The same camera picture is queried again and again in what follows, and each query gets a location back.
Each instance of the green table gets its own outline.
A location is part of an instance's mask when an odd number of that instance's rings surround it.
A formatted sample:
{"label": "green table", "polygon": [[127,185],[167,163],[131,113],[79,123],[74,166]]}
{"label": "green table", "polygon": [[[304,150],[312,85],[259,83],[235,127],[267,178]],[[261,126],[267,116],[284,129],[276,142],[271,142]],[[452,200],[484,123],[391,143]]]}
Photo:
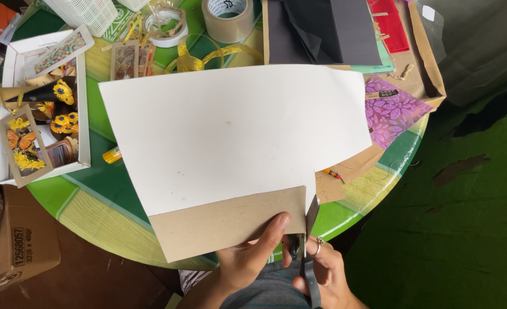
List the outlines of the green table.
{"label": "green table", "polygon": [[[205,32],[200,3],[201,0],[185,0],[180,6],[187,11],[189,33]],[[41,7],[42,4],[37,1],[31,6],[14,39],[55,32],[64,27],[62,20]],[[122,7],[118,9],[121,17],[129,13]],[[259,3],[256,5],[256,11],[261,11]],[[257,25],[245,43],[262,51],[262,37],[262,27]],[[109,80],[110,53],[100,51],[100,48],[109,44],[106,35],[96,38],[96,44],[86,52],[91,168],[36,181],[29,184],[28,188],[58,221],[102,249],[155,266],[189,270],[212,269],[216,266],[213,254],[174,263],[165,261],[160,244],[133,189],[125,163],[120,160],[109,165],[102,158],[104,152],[116,146],[97,86],[100,81]],[[205,38],[198,39],[190,48],[191,54],[200,58],[213,49]],[[159,73],[161,68],[176,56],[176,47],[158,48],[154,74]],[[226,66],[243,66],[251,61],[247,55],[237,55],[227,59]],[[417,151],[427,119],[428,116],[423,117],[415,126],[400,135],[367,174],[343,185],[345,200],[320,206],[320,213],[312,231],[314,235],[320,235],[324,240],[339,235],[370,212],[388,194]],[[268,262],[280,259],[281,248],[277,248]]]}

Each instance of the ring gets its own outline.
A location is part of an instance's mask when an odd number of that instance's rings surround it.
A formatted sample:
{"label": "ring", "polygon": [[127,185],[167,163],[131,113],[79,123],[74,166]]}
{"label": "ring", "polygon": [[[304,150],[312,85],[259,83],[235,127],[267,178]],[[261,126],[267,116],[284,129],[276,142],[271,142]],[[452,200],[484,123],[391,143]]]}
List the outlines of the ring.
{"label": "ring", "polygon": [[318,242],[318,250],[317,253],[315,253],[313,256],[317,256],[317,254],[320,252],[320,247],[322,247],[322,245],[326,243],[320,236],[317,237],[317,242]]}

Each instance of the white box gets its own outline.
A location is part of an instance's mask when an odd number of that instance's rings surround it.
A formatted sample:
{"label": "white box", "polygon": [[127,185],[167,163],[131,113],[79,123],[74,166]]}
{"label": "white box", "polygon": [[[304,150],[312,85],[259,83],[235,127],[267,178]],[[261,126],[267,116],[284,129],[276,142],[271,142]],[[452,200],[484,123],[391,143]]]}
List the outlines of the white box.
{"label": "white box", "polygon": [[[53,46],[69,36],[73,30],[65,30],[46,35],[31,37],[13,42],[7,46],[5,54],[5,65],[3,67],[2,87],[24,86],[25,63],[31,62],[40,56],[40,53],[47,52],[49,46]],[[87,89],[85,77],[85,54],[80,54],[76,58],[76,78],[78,83],[78,115],[80,117],[80,130],[78,132],[79,152],[78,161],[57,167],[46,175],[36,179],[46,179],[59,176],[79,169],[91,166],[91,153],[89,145],[89,120],[87,117]],[[9,116],[10,113],[5,108],[0,109],[0,119]],[[15,180],[9,172],[9,163],[4,154],[3,143],[0,140],[0,184],[16,185]]]}

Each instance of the double-sided tape roll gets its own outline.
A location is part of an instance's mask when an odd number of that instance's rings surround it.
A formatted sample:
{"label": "double-sided tape roll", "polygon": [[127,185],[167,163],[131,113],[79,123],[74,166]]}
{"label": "double-sided tape roll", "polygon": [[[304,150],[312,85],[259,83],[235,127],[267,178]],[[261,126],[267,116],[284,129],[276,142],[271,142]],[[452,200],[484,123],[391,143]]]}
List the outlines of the double-sided tape roll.
{"label": "double-sided tape roll", "polygon": [[[236,43],[253,30],[253,0],[202,0],[202,13],[209,35],[221,43]],[[221,18],[225,13],[238,16]]]}
{"label": "double-sided tape roll", "polygon": [[[186,23],[186,18],[184,18],[183,11],[174,8],[162,8],[160,11],[157,11],[158,20],[182,20],[183,24],[181,29],[170,37],[150,37],[148,40],[157,47],[173,47],[176,46],[179,42],[179,39],[188,34],[188,25]],[[154,13],[150,13],[147,15],[143,22],[143,29],[145,32],[148,32],[150,28],[156,24],[156,20],[154,18]]]}

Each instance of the fingernail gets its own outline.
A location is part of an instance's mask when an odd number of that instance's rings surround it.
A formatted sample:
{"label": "fingernail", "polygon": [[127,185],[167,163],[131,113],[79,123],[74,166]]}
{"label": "fingernail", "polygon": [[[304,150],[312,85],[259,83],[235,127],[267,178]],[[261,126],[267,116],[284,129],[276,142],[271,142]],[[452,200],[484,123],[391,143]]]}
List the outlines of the fingernail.
{"label": "fingernail", "polygon": [[291,219],[291,216],[289,213],[280,217],[280,221],[278,221],[278,225],[280,226],[280,228],[285,229],[288,226],[288,224],[290,224],[290,219]]}

